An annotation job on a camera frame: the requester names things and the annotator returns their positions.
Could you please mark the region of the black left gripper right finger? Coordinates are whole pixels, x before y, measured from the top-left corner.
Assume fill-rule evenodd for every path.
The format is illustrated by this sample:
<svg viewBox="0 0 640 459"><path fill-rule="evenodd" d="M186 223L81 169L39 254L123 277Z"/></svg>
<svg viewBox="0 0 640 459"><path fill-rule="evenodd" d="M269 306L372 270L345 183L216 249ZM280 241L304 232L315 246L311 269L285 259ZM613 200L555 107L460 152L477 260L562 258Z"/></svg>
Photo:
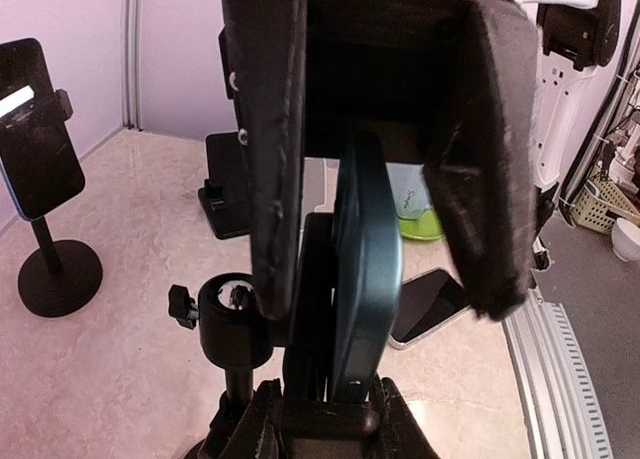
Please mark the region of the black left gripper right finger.
<svg viewBox="0 0 640 459"><path fill-rule="evenodd" d="M439 459L393 380L376 376L369 399L380 416L369 458Z"/></svg>

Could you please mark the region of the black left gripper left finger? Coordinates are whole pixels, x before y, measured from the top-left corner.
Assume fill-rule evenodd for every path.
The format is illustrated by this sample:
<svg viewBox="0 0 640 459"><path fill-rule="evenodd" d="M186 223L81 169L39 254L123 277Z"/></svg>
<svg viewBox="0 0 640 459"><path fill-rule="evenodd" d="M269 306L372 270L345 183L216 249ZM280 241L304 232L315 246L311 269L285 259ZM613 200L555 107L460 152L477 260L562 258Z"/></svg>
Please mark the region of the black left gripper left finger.
<svg viewBox="0 0 640 459"><path fill-rule="evenodd" d="M227 444L233 459L284 458L274 414L282 398L279 379L263 381Z"/></svg>

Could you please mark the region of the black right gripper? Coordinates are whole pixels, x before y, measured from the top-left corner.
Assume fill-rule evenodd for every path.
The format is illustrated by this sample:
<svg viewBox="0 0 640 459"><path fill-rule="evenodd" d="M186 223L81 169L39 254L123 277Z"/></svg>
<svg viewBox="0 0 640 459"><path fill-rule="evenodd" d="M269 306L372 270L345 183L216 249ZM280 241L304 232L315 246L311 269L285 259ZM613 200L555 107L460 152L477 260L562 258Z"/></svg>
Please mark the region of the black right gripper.
<svg viewBox="0 0 640 459"><path fill-rule="evenodd" d="M246 137L259 309L291 308L306 156L370 128L424 163L480 316L526 299L535 232L530 140L538 33L514 0L222 0L229 91Z"/></svg>

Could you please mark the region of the teal-edged black phone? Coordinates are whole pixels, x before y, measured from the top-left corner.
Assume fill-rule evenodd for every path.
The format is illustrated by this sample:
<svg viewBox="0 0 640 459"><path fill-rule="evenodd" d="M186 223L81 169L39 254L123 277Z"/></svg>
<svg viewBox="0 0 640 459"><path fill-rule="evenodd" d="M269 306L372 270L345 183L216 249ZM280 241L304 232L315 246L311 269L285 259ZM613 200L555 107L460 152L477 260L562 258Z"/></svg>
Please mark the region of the teal-edged black phone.
<svg viewBox="0 0 640 459"><path fill-rule="evenodd" d="M337 284L328 398L366 400L398 310L403 245L381 142L353 132L340 158L334 225Z"/></svg>

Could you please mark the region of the black folding phone stand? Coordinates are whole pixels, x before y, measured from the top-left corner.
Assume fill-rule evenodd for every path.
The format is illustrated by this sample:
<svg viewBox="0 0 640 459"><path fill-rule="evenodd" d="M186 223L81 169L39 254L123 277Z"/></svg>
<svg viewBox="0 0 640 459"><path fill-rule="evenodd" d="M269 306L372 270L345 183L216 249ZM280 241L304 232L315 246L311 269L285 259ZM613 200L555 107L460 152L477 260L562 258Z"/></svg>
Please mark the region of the black folding phone stand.
<svg viewBox="0 0 640 459"><path fill-rule="evenodd" d="M245 161L237 134L210 134L205 139L208 177L198 198L219 240L249 233L250 206Z"/></svg>

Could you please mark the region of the black round-base phone stand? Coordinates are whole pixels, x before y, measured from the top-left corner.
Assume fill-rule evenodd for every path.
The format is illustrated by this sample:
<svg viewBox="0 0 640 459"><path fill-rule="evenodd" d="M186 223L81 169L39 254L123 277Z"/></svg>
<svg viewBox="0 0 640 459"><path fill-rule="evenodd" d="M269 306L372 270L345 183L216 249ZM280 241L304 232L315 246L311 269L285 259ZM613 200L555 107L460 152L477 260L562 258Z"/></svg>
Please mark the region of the black round-base phone stand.
<svg viewBox="0 0 640 459"><path fill-rule="evenodd" d="M47 223L48 214L35 221L24 219L32 228L38 248L19 270L18 292L30 312L57 318L78 311L95 296L103 266L86 243L55 240Z"/></svg>

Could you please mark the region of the blue-edged black phone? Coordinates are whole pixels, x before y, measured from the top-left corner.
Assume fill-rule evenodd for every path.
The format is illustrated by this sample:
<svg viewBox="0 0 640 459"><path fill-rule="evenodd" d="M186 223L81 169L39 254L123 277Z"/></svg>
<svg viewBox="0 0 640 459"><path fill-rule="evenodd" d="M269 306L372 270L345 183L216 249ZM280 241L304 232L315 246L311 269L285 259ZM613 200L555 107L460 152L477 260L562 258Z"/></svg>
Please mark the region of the blue-edged black phone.
<svg viewBox="0 0 640 459"><path fill-rule="evenodd" d="M1 174L18 214L35 221L85 187L65 122L68 94L52 86L41 44L1 45Z"/></svg>

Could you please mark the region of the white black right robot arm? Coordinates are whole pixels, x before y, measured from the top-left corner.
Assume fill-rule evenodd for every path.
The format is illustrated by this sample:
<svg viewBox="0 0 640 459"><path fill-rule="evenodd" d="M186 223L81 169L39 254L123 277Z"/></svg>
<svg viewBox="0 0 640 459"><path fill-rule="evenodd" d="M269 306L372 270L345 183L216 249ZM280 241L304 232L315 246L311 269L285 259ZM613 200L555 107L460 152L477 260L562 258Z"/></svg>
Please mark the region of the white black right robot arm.
<svg viewBox="0 0 640 459"><path fill-rule="evenodd" d="M621 0L222 0L220 47L249 174L259 307L289 314L305 157L370 142L424 169L480 313L526 295L581 100Z"/></svg>

